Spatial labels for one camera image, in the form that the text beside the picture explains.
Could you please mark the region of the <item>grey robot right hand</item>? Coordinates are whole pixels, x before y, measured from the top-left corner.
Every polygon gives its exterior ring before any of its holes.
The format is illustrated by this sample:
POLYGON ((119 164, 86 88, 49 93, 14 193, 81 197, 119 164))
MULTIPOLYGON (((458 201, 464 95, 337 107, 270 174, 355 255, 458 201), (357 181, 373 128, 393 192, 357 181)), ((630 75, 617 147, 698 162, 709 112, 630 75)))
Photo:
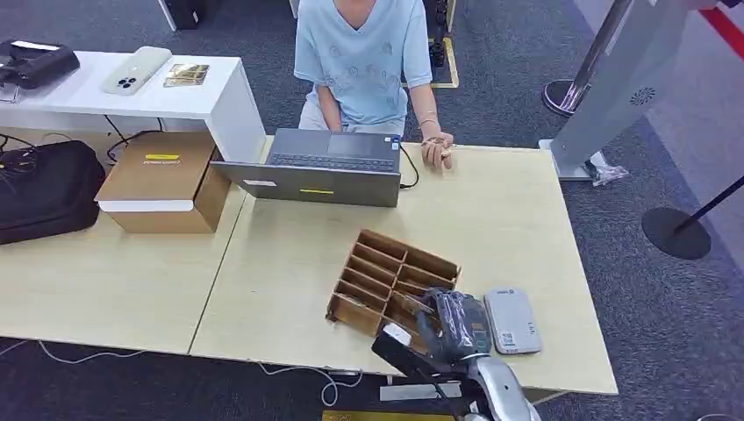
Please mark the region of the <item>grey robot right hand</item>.
POLYGON ((415 313, 417 329, 431 359, 455 365, 490 355, 488 315, 474 296, 431 288, 419 301, 422 307, 415 313))

